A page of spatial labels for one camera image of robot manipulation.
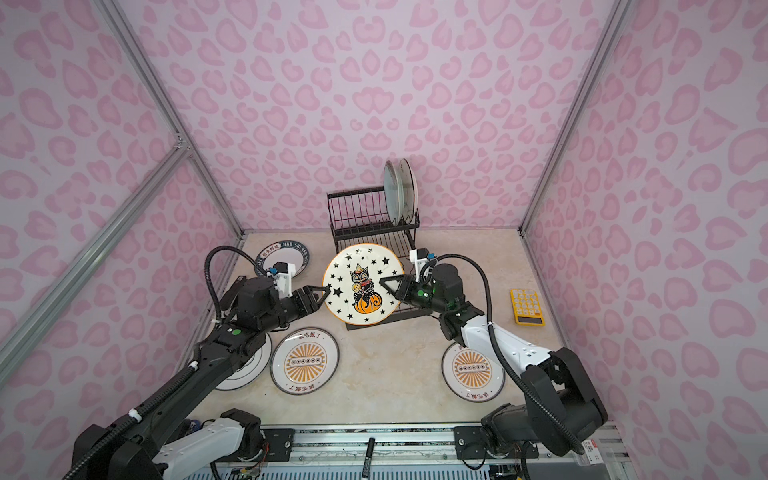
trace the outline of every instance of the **white label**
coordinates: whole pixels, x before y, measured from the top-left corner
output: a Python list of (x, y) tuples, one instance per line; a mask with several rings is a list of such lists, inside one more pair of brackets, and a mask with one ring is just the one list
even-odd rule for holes
[(581, 443), (584, 446), (584, 454), (579, 455), (587, 465), (596, 465), (597, 463), (603, 463), (603, 456), (600, 455), (598, 450), (598, 444), (592, 440), (584, 440)]

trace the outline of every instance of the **black dish rack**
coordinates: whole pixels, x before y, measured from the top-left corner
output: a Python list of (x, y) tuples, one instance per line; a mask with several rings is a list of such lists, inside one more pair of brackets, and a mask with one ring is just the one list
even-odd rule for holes
[[(397, 255), (406, 273), (413, 273), (408, 254), (416, 248), (416, 229), (420, 225), (418, 210), (414, 213), (411, 223), (392, 225), (386, 211), (384, 187), (370, 187), (328, 194), (328, 214), (336, 253), (357, 243), (377, 243)], [(369, 328), (430, 313), (430, 310), (401, 303), (400, 307), (382, 322), (373, 325), (347, 323), (346, 329)]]

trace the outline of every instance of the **plate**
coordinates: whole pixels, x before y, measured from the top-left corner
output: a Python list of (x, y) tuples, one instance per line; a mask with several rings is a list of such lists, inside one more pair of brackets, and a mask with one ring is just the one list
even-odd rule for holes
[(392, 161), (387, 160), (384, 165), (384, 200), (386, 202), (386, 213), (389, 215), (392, 225), (400, 223), (402, 218), (403, 197), (400, 169)]
[(477, 350), (454, 343), (442, 356), (442, 378), (456, 395), (470, 402), (487, 402), (504, 388), (504, 370)]
[(416, 178), (411, 164), (405, 158), (400, 161), (399, 169), (403, 189), (402, 221), (411, 223), (416, 215)]
[(263, 270), (277, 262), (293, 263), (296, 265), (296, 274), (293, 276), (298, 276), (310, 262), (310, 251), (301, 242), (282, 240), (269, 245), (256, 256), (256, 265)]
[(331, 287), (326, 306), (352, 325), (381, 322), (400, 302), (379, 285), (379, 279), (402, 273), (402, 263), (387, 247), (376, 243), (347, 247), (331, 260), (323, 276), (323, 285)]
[(224, 381), (216, 387), (216, 390), (226, 392), (227, 390), (236, 390), (248, 385), (264, 371), (267, 363), (270, 362), (270, 355), (272, 355), (272, 339), (269, 334), (267, 334), (264, 345), (258, 349), (250, 359), (248, 359), (245, 365), (243, 365), (243, 368), (225, 378)]
[(272, 355), (272, 380), (291, 395), (306, 395), (331, 380), (339, 366), (339, 345), (323, 329), (290, 333)]

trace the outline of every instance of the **yellow calculator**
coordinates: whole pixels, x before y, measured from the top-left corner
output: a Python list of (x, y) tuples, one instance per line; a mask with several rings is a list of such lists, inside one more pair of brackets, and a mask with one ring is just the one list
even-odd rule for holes
[(534, 290), (513, 288), (509, 290), (512, 297), (512, 309), (515, 311), (515, 323), (518, 325), (544, 326), (544, 314), (538, 295)]

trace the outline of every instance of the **pink heart pattern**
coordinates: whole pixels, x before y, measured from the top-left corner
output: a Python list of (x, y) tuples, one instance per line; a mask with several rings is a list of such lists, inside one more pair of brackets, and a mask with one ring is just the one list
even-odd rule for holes
[[(240, 222), (319, 229), (328, 224), (324, 194), (375, 185), (390, 157), (412, 160), (422, 225), (520, 224), (612, 4), (533, 3), (123, 6), (152, 33), (140, 40), (157, 52), (152, 62)], [(160, 47), (166, 38), (170, 48)], [(211, 86), (214, 75), (223, 81)], [(718, 70), (712, 83), (728, 78)], [(254, 110), (248, 118), (243, 102)], [(434, 200), (447, 177), (469, 182), (455, 199), (466, 208)], [(285, 187), (296, 183), (304, 188)]]
[[(37, 237), (60, 233), (47, 217), (31, 225)], [(204, 315), (205, 255), (233, 242), (199, 177), (182, 164), (0, 392), (0, 457), (15, 459), (0, 462), (1, 477), (60, 478), (82, 429), (108, 425), (173, 375)], [(220, 255), (214, 278), (227, 259)], [(32, 460), (32, 449), (47, 455)]]
[(2, 17), (0, 343), (174, 142), (89, 2)]
[(768, 85), (745, 74), (766, 70), (768, 11), (750, 5), (639, 2), (529, 237), (639, 478), (768, 475)]

